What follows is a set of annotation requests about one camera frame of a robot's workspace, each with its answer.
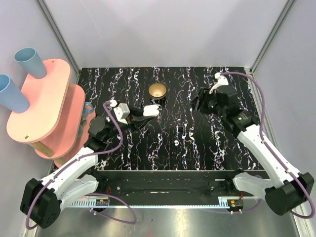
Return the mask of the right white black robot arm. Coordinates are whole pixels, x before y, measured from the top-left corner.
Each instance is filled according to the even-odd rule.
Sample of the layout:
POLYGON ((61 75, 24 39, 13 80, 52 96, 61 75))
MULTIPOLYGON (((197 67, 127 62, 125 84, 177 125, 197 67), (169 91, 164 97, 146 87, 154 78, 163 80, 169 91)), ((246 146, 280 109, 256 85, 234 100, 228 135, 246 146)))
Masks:
POLYGON ((239 171, 224 183, 228 195, 240 191, 266 201, 269 208, 282 216, 308 200, 314 185, 310 173, 301 173, 268 140, 253 113, 239 106, 237 91, 230 85, 216 89, 203 87, 191 101, 194 111, 217 115, 226 130, 242 142, 266 171, 269 180, 239 171))

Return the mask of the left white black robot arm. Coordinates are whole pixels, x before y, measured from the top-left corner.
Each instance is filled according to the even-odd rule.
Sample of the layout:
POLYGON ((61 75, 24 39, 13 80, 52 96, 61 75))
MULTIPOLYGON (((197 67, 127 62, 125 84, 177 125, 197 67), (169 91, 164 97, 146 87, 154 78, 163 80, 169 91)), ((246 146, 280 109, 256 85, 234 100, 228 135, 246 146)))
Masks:
POLYGON ((107 184, 93 170, 99 155, 118 150, 125 129, 140 131, 159 115, 156 104, 138 109, 108 101, 103 107, 110 119, 96 116, 90 121, 88 140, 69 161, 48 176, 26 183, 20 211, 26 215, 27 230, 49 227, 67 206, 83 196, 102 195, 107 184))

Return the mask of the white earbud charging case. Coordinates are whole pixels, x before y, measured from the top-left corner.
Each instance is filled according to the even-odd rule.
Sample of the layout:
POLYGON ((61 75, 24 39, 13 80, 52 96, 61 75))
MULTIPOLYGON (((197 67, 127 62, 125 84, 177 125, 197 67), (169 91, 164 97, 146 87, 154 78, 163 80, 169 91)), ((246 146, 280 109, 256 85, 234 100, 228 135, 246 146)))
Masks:
POLYGON ((146 105, 143 108, 143 116, 144 117, 156 117, 159 115, 159 105, 153 104, 153 105, 146 105))

